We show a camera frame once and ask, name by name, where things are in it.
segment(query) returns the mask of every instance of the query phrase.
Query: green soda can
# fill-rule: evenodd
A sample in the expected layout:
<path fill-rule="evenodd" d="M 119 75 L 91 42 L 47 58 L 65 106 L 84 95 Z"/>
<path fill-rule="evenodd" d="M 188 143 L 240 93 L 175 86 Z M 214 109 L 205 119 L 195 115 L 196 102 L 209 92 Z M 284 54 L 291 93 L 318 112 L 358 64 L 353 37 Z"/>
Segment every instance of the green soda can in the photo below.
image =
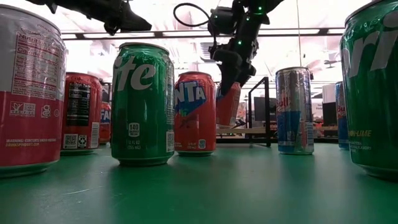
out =
<path fill-rule="evenodd" d="M 352 161 L 398 180 L 398 10 L 373 1 L 346 20 L 341 58 Z"/>
<path fill-rule="evenodd" d="M 125 166 L 174 154 L 174 66 L 157 45 L 125 43 L 113 66 L 112 156 Z"/>

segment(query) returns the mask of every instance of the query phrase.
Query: green table surface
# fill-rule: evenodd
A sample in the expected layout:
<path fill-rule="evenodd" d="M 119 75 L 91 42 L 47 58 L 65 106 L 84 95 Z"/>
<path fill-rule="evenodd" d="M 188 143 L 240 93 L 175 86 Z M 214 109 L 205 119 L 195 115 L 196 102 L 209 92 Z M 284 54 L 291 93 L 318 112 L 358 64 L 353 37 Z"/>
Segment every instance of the green table surface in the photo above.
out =
<path fill-rule="evenodd" d="M 210 157 L 119 167 L 110 148 L 0 180 L 0 223 L 398 223 L 398 184 L 367 176 L 336 144 L 313 156 L 220 144 Z"/>

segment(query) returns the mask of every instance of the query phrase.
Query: blue and silver can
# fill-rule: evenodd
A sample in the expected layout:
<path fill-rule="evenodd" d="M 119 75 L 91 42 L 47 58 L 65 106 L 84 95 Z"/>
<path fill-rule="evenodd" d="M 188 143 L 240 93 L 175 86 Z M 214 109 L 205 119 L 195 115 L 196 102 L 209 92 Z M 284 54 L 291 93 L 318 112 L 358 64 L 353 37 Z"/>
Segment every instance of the blue and silver can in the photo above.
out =
<path fill-rule="evenodd" d="M 292 67 L 276 73 L 278 150 L 282 154 L 310 155 L 313 116 L 310 71 Z"/>
<path fill-rule="evenodd" d="M 344 96 L 343 82 L 336 83 L 336 114 L 338 128 L 338 147 L 343 150 L 349 150 L 348 144 L 348 127 L 346 100 Z"/>

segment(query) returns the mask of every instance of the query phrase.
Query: soda can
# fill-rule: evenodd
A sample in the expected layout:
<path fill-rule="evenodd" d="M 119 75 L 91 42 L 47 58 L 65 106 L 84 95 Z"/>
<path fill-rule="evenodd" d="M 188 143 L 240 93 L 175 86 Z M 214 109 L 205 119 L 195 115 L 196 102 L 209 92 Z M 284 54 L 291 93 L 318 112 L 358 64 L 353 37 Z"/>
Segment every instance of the soda can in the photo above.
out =
<path fill-rule="evenodd" d="M 61 155 L 91 154 L 100 138 L 102 85 L 84 73 L 67 72 Z"/>
<path fill-rule="evenodd" d="M 0 177 L 60 158 L 66 47 L 57 26 L 0 4 Z"/>
<path fill-rule="evenodd" d="M 390 180 L 398 180 L 396 2 L 373 1 L 352 13 L 340 42 L 351 160 Z"/>
<path fill-rule="evenodd" d="M 175 150 L 180 156 L 209 156 L 216 150 L 215 84 L 203 72 L 180 74 L 174 89 Z"/>
<path fill-rule="evenodd" d="M 221 85 L 218 86 L 216 94 L 216 123 L 219 128 L 231 128 L 235 126 L 241 85 L 234 82 L 225 96 L 221 95 L 220 87 Z"/>
<path fill-rule="evenodd" d="M 111 105 L 101 103 L 101 123 L 99 124 L 99 143 L 106 144 L 111 140 Z"/>
<path fill-rule="evenodd" d="M 125 43 L 114 63 L 112 156 L 125 166 L 165 164 L 174 154 L 174 66 L 169 51 Z"/>
<path fill-rule="evenodd" d="M 346 100 L 344 96 L 343 82 L 336 83 L 336 114 L 337 114 L 337 128 L 338 128 L 338 147 L 343 150 L 349 150 L 348 145 L 348 127 L 347 127 L 347 113 Z"/>
<path fill-rule="evenodd" d="M 310 71 L 292 67 L 276 73 L 278 150 L 309 155 L 313 146 Z"/>

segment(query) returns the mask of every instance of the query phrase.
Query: black cable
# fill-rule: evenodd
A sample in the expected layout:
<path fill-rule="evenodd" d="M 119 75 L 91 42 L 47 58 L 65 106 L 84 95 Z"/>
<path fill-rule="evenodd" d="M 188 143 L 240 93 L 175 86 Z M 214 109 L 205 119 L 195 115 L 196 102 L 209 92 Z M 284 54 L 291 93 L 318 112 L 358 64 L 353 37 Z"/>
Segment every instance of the black cable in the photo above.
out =
<path fill-rule="evenodd" d="M 177 11 L 177 9 L 178 9 L 179 7 L 182 7 L 182 6 L 191 6 L 191 7 L 194 7 L 194 8 L 196 8 L 196 9 L 199 9 L 199 10 L 200 10 L 201 12 L 203 12 L 203 13 L 205 14 L 205 16 L 207 17 L 207 21 L 201 22 L 201 23 L 198 23 L 198 24 L 187 24 L 187 23 L 185 23 L 185 22 L 182 22 L 182 21 L 177 17 L 177 15 L 176 15 L 176 13 L 175 13 L 175 12 Z M 199 6 L 195 5 L 195 4 L 189 3 L 189 2 L 180 3 L 180 4 L 178 4 L 178 5 L 176 5 L 176 6 L 174 7 L 173 15 L 174 15 L 175 20 L 177 20 L 179 23 L 181 23 L 182 25 L 187 26 L 187 27 L 199 27 L 199 26 L 205 25 L 206 23 L 209 23 L 209 24 L 210 24 L 210 29 L 211 29 L 211 35 L 213 36 L 213 44 L 214 44 L 214 46 L 217 45 L 216 34 L 215 34 L 215 32 L 214 32 L 214 30 L 215 30 L 215 25 L 210 21 L 210 16 L 209 16 L 209 14 L 208 14 L 205 10 L 203 10 L 201 7 L 199 7 Z"/>

